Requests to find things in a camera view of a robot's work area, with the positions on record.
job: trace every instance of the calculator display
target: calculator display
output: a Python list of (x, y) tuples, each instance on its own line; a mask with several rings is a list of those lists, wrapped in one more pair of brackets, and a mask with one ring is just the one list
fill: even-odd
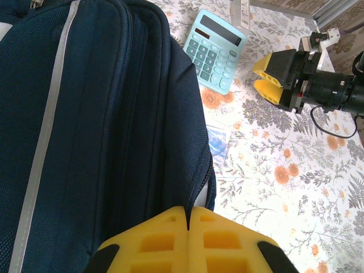
[(198, 28), (195, 28), (195, 31), (202, 35), (203, 37), (207, 38), (207, 39), (210, 39), (210, 35), (206, 34), (205, 32), (203, 32), (202, 30), (199, 30)]
[(202, 25), (209, 28), (213, 32), (219, 34), (221, 37), (225, 38), (229, 42), (239, 46), (241, 42), (241, 38), (232, 32), (228, 31), (225, 27), (222, 27), (220, 24), (216, 23), (214, 20), (210, 19), (206, 15), (202, 16), (201, 22)]

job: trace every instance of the floral tablecloth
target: floral tablecloth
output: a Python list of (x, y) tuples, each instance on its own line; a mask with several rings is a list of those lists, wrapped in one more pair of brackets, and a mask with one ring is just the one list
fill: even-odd
[[(183, 45), (199, 9), (230, 20), (228, 0), (152, 0), (163, 9), (171, 35)], [(286, 113), (253, 88), (252, 67), (272, 51), (297, 48), (316, 25), (251, 7), (251, 31), (230, 93), (201, 86), (206, 122), (230, 135), (217, 175), (215, 212), (270, 236), (300, 272), (364, 272), (364, 149), (318, 131), (309, 116)], [(323, 70), (333, 71), (329, 61)], [(351, 116), (316, 111), (337, 134), (354, 130)]]

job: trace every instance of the navy blue backpack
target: navy blue backpack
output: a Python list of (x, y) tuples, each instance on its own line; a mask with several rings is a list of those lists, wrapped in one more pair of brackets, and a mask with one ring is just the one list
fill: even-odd
[(104, 240), (215, 196), (195, 66), (158, 7), (0, 1), (0, 272), (82, 272)]

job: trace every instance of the light blue calculator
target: light blue calculator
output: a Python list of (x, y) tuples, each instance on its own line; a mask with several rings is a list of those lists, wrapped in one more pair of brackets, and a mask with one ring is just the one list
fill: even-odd
[(207, 10), (200, 10), (183, 50), (196, 66), (198, 82), (227, 94), (246, 37), (235, 27)]

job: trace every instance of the reflective strip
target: reflective strip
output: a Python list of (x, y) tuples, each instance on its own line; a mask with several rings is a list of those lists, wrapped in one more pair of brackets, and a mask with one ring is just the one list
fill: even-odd
[(36, 197), (38, 195), (40, 178), (42, 176), (44, 158), (46, 157), (49, 139), (51, 137), (51, 132), (53, 128), (59, 89), (61, 85), (64, 54), (65, 54), (68, 33), (72, 21), (76, 16), (79, 3), (80, 0), (73, 1), (71, 3), (69, 8), (69, 14), (60, 37), (60, 42), (58, 45), (57, 54), (55, 58), (55, 64), (53, 67), (51, 85), (49, 87), (47, 104), (45, 106), (45, 111), (44, 111), (42, 128), (40, 129), (40, 134), (35, 149), (33, 164), (30, 170), (27, 192), (24, 198), (22, 213), (20, 214), (18, 231), (16, 232), (13, 254), (11, 256), (11, 262), (9, 267), (10, 273), (20, 273), (23, 267), (25, 250), (29, 238), (29, 232), (33, 218)]
[(5, 34), (7, 34), (7, 32), (9, 31), (9, 29), (11, 29), (11, 27), (12, 24), (0, 22), (0, 41), (2, 40), (2, 38), (4, 38)]

